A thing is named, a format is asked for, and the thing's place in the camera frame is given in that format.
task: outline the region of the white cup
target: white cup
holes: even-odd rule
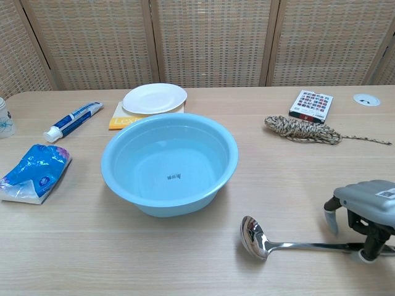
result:
[[[0,97],[0,138],[11,137],[16,131],[15,123],[7,109],[6,102]]]

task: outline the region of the coiled string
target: coiled string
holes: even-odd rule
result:
[[[367,137],[342,136],[333,128],[320,123],[311,123],[297,119],[285,118],[283,116],[269,116],[265,119],[265,124],[281,137],[294,142],[323,143],[329,145],[339,144],[342,138],[370,141],[384,145],[392,145],[391,142],[371,139]]]

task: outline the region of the metal ladle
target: metal ladle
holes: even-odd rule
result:
[[[241,242],[247,251],[254,257],[266,261],[269,254],[281,249],[323,250],[335,252],[359,252],[364,243],[355,242],[348,244],[319,244],[306,242],[270,242],[258,222],[245,216],[240,226]],[[380,255],[395,256],[395,247],[385,245]]]

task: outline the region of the blue toothpaste tube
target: blue toothpaste tube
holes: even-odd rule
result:
[[[103,103],[92,102],[76,109],[51,126],[49,131],[44,133],[45,140],[53,143],[62,137],[66,137],[73,130],[91,118],[93,114],[99,111],[102,107]]]

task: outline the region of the blue plastic bag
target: blue plastic bag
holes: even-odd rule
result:
[[[64,148],[33,145],[19,164],[0,179],[0,200],[42,204],[71,159]]]

